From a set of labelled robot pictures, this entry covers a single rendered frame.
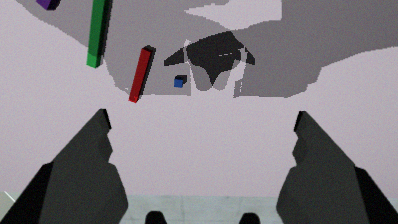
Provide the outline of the purple rod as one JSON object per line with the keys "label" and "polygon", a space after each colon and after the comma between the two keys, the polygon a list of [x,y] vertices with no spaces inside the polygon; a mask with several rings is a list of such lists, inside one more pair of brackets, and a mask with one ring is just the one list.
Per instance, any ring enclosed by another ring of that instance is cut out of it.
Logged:
{"label": "purple rod", "polygon": [[46,10],[55,10],[59,0],[36,0]]}

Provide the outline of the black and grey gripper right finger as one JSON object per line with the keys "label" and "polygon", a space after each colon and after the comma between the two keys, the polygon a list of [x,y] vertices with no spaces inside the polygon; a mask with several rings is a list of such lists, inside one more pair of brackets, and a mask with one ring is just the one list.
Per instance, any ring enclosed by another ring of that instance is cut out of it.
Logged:
{"label": "black and grey gripper right finger", "polygon": [[283,224],[398,224],[398,212],[320,125],[299,111],[298,139],[276,211]]}

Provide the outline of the green rod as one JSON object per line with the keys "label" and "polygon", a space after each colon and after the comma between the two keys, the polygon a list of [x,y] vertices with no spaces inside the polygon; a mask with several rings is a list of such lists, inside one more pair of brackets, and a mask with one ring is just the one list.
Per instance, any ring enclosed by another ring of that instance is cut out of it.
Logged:
{"label": "green rod", "polygon": [[93,0],[87,64],[100,66],[110,0]]}

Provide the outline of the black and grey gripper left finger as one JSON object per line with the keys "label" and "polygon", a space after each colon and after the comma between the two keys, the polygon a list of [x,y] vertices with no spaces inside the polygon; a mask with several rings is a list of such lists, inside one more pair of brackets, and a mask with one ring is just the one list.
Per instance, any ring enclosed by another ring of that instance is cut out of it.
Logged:
{"label": "black and grey gripper left finger", "polygon": [[43,164],[0,224],[119,224],[128,209],[99,109],[68,144]]}

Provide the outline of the red rod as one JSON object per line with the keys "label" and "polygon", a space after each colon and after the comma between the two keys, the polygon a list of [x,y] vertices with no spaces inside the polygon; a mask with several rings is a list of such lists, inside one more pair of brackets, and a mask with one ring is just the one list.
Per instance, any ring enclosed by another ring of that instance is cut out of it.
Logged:
{"label": "red rod", "polygon": [[153,50],[150,50],[146,47],[142,48],[142,50],[141,50],[128,101],[137,103],[137,101],[139,100],[142,86],[143,86],[145,76],[147,73],[147,69],[148,69],[150,59],[152,56],[152,52],[153,52]]}

